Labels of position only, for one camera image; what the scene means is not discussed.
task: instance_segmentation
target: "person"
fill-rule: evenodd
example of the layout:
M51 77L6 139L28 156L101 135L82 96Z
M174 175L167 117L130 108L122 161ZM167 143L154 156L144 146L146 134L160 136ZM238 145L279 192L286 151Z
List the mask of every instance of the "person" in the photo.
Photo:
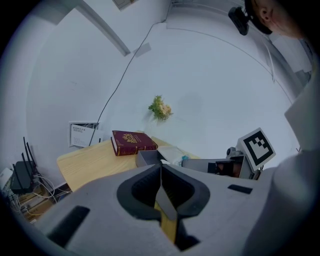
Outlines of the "person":
M305 38L297 23L276 0L245 0L244 3L250 20L262 33Z

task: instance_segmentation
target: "gray box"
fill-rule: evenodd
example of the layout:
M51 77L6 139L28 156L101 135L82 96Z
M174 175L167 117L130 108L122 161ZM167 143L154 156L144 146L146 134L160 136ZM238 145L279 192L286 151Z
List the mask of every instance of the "gray box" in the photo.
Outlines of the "gray box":
M165 158L158 152L158 150L138 151L135 163L137 167L144 167L161 164L161 160L165 160Z

